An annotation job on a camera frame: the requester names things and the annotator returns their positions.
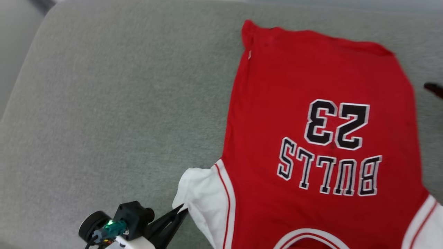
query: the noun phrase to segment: gray fabric upholstery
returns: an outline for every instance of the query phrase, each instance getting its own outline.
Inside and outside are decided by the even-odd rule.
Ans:
[[[0,123],[0,241],[78,249],[78,228],[94,211],[113,215],[132,200],[158,217],[169,211],[182,173],[210,167],[221,155],[245,19],[394,51],[416,89],[424,183],[443,201],[443,101],[422,89],[443,79],[442,18],[69,0],[41,25]],[[169,248],[209,247],[187,218]]]

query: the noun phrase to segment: white jersey trim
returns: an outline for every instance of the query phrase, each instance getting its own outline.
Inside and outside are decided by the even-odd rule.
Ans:
[[[434,249],[443,245],[443,208],[431,195],[415,214],[403,238],[401,249]]]
[[[328,245],[332,249],[349,249],[349,247],[342,242],[339,238],[334,235],[312,228],[301,228],[287,233],[283,238],[281,238],[274,249],[287,249],[295,242],[304,239],[311,238]]]
[[[220,159],[215,163],[215,166],[219,170],[220,178],[225,185],[225,190],[228,195],[228,217],[227,217],[227,228],[225,235],[225,243],[224,249],[231,249],[232,247],[232,238],[234,236],[234,223],[235,223],[235,193],[234,187],[232,186],[231,179],[229,178],[228,172],[226,171],[225,164]]]
[[[210,169],[190,168],[180,179],[172,208],[183,205],[215,249],[231,249],[236,200],[220,159]]]

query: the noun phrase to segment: red basketball jersey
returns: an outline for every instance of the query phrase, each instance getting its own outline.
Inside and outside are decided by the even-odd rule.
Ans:
[[[381,45],[246,21],[221,159],[182,177],[220,249],[443,247],[411,85]]]

